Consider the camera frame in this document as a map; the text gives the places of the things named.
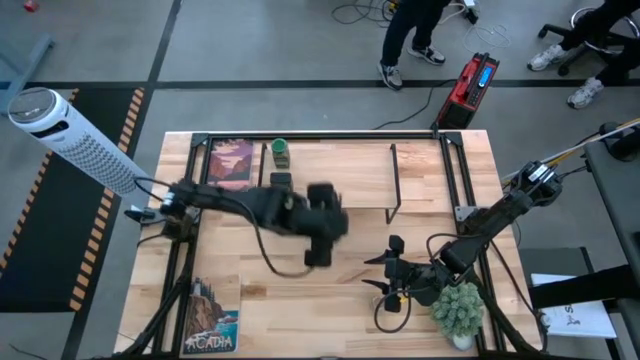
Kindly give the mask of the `white paper sheet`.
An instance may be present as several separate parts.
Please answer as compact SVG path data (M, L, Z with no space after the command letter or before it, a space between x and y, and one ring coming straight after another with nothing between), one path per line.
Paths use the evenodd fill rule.
M603 339L617 337L602 301L543 308L542 322L548 334L553 336Z

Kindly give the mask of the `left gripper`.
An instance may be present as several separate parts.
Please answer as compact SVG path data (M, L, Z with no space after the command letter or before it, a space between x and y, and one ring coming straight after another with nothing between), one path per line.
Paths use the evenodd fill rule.
M331 183L309 184L307 198L297 193L285 197L277 215L277 233L316 238L305 251L304 264L329 267L333 242L348 233L349 217Z

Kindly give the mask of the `black metal beam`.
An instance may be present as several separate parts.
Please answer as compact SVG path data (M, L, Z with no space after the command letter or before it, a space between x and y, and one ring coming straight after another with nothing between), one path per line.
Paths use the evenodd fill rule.
M640 284L629 265L600 270L529 289L536 309L611 299L640 299Z

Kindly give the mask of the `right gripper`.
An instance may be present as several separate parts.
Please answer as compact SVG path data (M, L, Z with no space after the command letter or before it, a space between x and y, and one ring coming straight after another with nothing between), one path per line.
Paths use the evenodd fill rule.
M437 260L434 264L420 264L408 262L401 258L404 254L405 242L398 235L390 235L388 248L381 255L365 260L367 265L384 265L395 267L400 264L398 276L402 283L401 293L411 296L420 305L428 307L435 303L450 279L449 270ZM363 283L374 286L383 297L384 306L380 310L391 313L399 313L401 299L397 293L397 287L393 282L363 280Z

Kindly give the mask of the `black round device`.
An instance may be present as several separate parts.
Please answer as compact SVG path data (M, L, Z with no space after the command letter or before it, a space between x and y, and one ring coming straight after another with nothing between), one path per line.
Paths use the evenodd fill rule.
M615 159L623 162L630 162L640 154L640 124L629 127L608 122L599 127L599 134L604 136L601 139L608 153Z

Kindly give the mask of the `black side desk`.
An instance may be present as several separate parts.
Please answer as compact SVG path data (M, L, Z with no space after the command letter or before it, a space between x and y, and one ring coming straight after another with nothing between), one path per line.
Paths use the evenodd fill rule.
M640 285L640 155L614 158L600 142L585 148L594 180L635 282Z

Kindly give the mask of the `dark grey box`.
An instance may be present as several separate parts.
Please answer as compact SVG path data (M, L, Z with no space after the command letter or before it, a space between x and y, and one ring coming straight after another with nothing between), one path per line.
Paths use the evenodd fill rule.
M594 271L584 247L524 249L519 255L532 299L535 298L533 274L581 276Z

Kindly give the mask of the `person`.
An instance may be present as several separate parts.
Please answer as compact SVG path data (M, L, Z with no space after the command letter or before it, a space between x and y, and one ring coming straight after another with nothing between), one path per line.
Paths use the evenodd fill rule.
M403 87L397 67L409 32L415 34L408 53L433 65L443 65L446 57L432 46L432 34L444 9L451 0L400 0L398 9L386 30L382 57L377 68L384 84L392 90Z
M542 71L561 60L570 50L595 34L605 34L623 17L640 9L640 0L604 0L601 6L585 14L563 39L533 56L526 64L531 71ZM626 73L640 66L640 40L624 46L623 51L597 75L588 78L567 98L573 109L590 105L605 87L621 81Z

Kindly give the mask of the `dark green spice tin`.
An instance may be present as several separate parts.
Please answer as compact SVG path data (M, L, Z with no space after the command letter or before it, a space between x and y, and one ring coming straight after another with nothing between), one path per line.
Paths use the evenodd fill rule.
M284 189L286 191L293 191L293 179L289 172L272 172L269 177L270 186Z

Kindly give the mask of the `wooden shelf black metal legs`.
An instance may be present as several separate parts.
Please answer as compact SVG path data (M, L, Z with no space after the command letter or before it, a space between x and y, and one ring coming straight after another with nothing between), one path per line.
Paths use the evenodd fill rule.
M371 142L291 142L294 191L331 183L346 209L382 209L391 223L401 206L396 146Z

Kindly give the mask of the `black office chair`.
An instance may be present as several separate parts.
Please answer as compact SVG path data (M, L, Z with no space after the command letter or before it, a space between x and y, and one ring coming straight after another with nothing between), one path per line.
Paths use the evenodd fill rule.
M558 36L566 36L582 20L585 14L594 10L594 7L583 7L576 10L569 18L569 27L564 28L552 24L544 24L537 37L543 39L548 33ZM587 38L580 46L573 50L568 57L560 62L557 74L565 77L570 73L571 66L587 54L595 54L606 64L619 56L623 48L635 40L640 40L640 18L636 19L629 14L622 19L624 26L630 31L629 35L619 34L610 29L606 34L596 34Z

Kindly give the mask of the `potted green artificial plant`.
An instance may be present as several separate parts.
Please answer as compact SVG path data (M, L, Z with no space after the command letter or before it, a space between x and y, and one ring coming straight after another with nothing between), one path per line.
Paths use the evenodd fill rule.
M483 325L484 302L473 283L446 286L431 305L440 333L459 351L470 350Z

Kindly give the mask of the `white tower fan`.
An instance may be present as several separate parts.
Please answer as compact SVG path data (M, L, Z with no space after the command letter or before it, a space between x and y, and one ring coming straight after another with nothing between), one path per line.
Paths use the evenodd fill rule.
M8 104L10 121L36 141L121 197L142 195L146 173L61 95L23 90Z

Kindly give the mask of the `Acadia lighthouse postcard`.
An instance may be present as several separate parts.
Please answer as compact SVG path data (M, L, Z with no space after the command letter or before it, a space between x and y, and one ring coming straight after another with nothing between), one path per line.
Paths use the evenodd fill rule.
M182 358L237 351L240 296L238 275L193 279L184 319Z

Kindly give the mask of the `grey metal stand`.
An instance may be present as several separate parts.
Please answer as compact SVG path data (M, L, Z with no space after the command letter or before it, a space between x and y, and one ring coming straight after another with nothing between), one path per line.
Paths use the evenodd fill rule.
M5 40L0 40L0 62L5 63L14 73L9 81L6 92L0 97L0 114L8 114L8 105L14 96L20 93L33 73L41 63L47 51L55 46L53 37L44 33L35 43L27 56L17 50Z

